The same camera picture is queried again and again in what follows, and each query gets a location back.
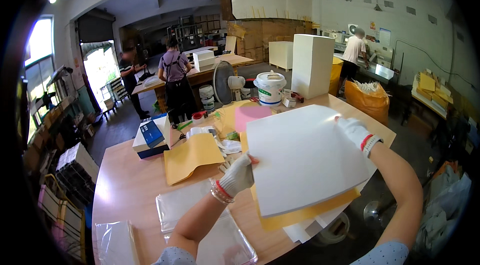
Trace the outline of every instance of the black shorts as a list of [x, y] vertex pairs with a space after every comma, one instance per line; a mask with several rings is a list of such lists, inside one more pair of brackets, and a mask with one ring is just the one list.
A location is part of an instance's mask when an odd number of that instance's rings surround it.
[[340, 72], [341, 77], [346, 77], [349, 79], [355, 78], [355, 74], [357, 73], [358, 66], [350, 61], [343, 60], [342, 71]]

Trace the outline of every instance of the woman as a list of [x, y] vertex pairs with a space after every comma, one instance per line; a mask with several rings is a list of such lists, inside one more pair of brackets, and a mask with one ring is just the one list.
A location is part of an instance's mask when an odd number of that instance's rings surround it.
[[[417, 175], [410, 164], [385, 146], [380, 138], [370, 134], [358, 120], [336, 120], [357, 148], [369, 151], [369, 158], [397, 202], [395, 214], [375, 248], [352, 264], [403, 264], [415, 242], [422, 218], [423, 190]], [[257, 162], [247, 153], [232, 164], [212, 187], [215, 196], [207, 194], [178, 221], [168, 247], [155, 265], [195, 264], [198, 244], [212, 229], [227, 204], [240, 191], [254, 184], [252, 163]]]
[[178, 51], [178, 41], [170, 38], [167, 52], [160, 58], [158, 77], [165, 81], [165, 100], [168, 113], [174, 124], [179, 124], [179, 116], [185, 114], [187, 119], [192, 119], [192, 114], [197, 112], [194, 93], [187, 79], [187, 73], [192, 70], [192, 65], [187, 56]]

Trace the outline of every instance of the yellow bag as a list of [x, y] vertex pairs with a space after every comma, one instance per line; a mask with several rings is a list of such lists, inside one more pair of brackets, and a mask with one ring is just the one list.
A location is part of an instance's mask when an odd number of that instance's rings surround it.
[[343, 60], [337, 57], [333, 57], [332, 73], [330, 74], [330, 86], [328, 87], [328, 93], [337, 96], [339, 89], [340, 72], [342, 71]]
[[363, 93], [358, 86], [350, 81], [345, 82], [346, 102], [358, 110], [388, 126], [388, 108], [390, 99], [379, 84], [376, 92]]

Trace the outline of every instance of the white work glove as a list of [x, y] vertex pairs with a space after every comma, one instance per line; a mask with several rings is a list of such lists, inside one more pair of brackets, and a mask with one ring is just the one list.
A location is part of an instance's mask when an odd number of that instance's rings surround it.
[[250, 157], [246, 152], [232, 164], [229, 161], [224, 163], [225, 175], [218, 183], [229, 196], [235, 197], [240, 191], [254, 185], [252, 162], [258, 163], [258, 160]]
[[362, 150], [362, 143], [367, 136], [371, 135], [365, 128], [365, 125], [355, 118], [341, 118], [336, 117], [337, 126], [345, 133], [345, 135], [353, 141], [355, 146]]

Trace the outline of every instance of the man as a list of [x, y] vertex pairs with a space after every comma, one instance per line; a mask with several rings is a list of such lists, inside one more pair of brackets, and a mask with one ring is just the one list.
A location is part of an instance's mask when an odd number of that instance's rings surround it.
[[128, 94], [130, 95], [131, 102], [135, 107], [135, 111], [140, 116], [140, 119], [148, 118], [149, 116], [148, 111], [143, 111], [142, 107], [140, 106], [140, 100], [138, 98], [138, 94], [132, 94], [137, 86], [137, 78], [135, 77], [135, 73], [139, 72], [140, 70], [147, 67], [146, 64], [142, 66], [135, 67], [132, 65], [132, 62], [135, 58], [135, 53], [133, 49], [125, 49], [123, 54], [121, 54], [121, 60], [118, 63], [118, 68], [120, 70], [120, 75], [123, 79], [123, 84], [125, 89], [127, 90]]
[[357, 59], [360, 53], [362, 54], [363, 60], [365, 60], [365, 66], [368, 69], [367, 49], [365, 48], [363, 37], [365, 37], [365, 31], [362, 28], [357, 27], [355, 28], [355, 36], [350, 37], [346, 43], [345, 52], [343, 53], [343, 65], [342, 71], [340, 72], [340, 84], [338, 89], [340, 89], [340, 87], [343, 85], [343, 82], [346, 78], [355, 78], [355, 74], [358, 70]]

